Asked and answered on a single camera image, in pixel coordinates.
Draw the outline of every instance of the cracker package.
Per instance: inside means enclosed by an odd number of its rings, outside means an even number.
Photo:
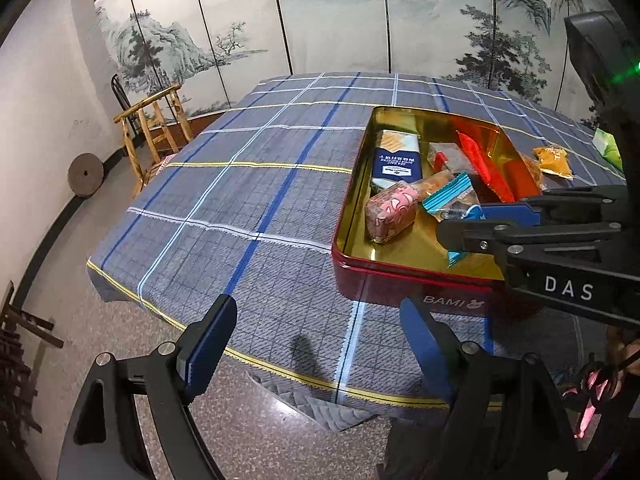
[[[445,187],[423,200],[422,205],[438,222],[446,219],[484,219],[478,196],[466,173],[459,174]],[[449,267],[466,256],[466,253],[456,251],[448,251],[448,254]]]
[[[393,130],[378,132],[371,173],[372,193],[387,189],[396,182],[415,182],[421,178],[418,136]]]
[[[566,151],[559,146],[542,146],[534,148],[533,153],[538,158],[540,171],[555,176],[561,176],[567,180],[573,180],[574,175],[566,160]]]

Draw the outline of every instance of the human hand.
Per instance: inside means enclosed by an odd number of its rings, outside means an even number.
[[[615,326],[607,326],[607,362],[619,365],[625,359],[631,357],[640,350],[640,338],[638,334],[632,334],[628,330]],[[640,359],[631,363],[624,370],[618,372],[618,384],[613,393],[615,397],[627,374],[640,376]]]

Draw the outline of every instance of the green light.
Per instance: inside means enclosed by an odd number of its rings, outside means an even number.
[[[635,76],[636,74],[640,74],[640,62],[638,62],[638,64],[633,65],[626,72],[621,72],[613,76],[613,78],[611,79],[611,82],[613,84],[618,84],[623,82],[625,79],[630,78],[631,76]]]

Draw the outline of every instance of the wrapped snack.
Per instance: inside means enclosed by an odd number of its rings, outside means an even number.
[[[427,160],[433,171],[449,170],[455,176],[466,173],[470,178],[478,174],[455,142],[430,142]]]
[[[443,170],[427,178],[412,182],[411,187],[418,193],[418,200],[422,201],[439,189],[445,187],[454,178],[454,175],[450,171]]]
[[[421,178],[418,136],[393,130],[378,132],[371,173],[373,193],[387,189],[396,182],[415,182]]]
[[[385,244],[415,221],[418,193],[397,182],[373,196],[364,206],[365,225],[372,241]]]
[[[454,179],[449,171],[408,184],[396,182],[365,204],[365,225],[369,238],[384,244],[414,223],[417,203],[442,189]]]
[[[551,175],[561,176],[573,180],[571,168],[566,160],[566,151],[559,146],[542,146],[534,148],[533,153],[538,158],[540,171]]]
[[[466,173],[459,174],[445,187],[423,200],[422,205],[438,222],[445,219],[484,219],[478,196]],[[449,251],[449,267],[465,256],[466,253]]]
[[[596,150],[598,150],[598,153],[602,155],[604,160],[608,160],[620,171],[623,171],[620,151],[618,150],[618,145],[616,144],[616,139],[613,135],[598,128],[593,139],[591,139],[591,142],[596,147]]]
[[[491,157],[481,150],[478,143],[468,135],[458,132],[458,139],[463,153],[468,156],[482,181],[495,193],[500,202],[514,202],[515,197],[511,188]]]
[[[538,186],[538,189],[545,190],[545,177],[542,175],[542,171],[536,161],[524,153],[518,153],[520,154],[520,158],[524,162],[524,165],[527,167],[527,171],[529,171],[529,174],[533,177],[533,181],[536,183],[536,186]]]

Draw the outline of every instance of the teal candy wrapper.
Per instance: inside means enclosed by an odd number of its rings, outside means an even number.
[[[461,173],[442,189],[422,201],[427,213],[438,222],[446,219],[484,220],[478,196],[468,174]],[[467,253],[448,251],[449,267],[462,260]]]

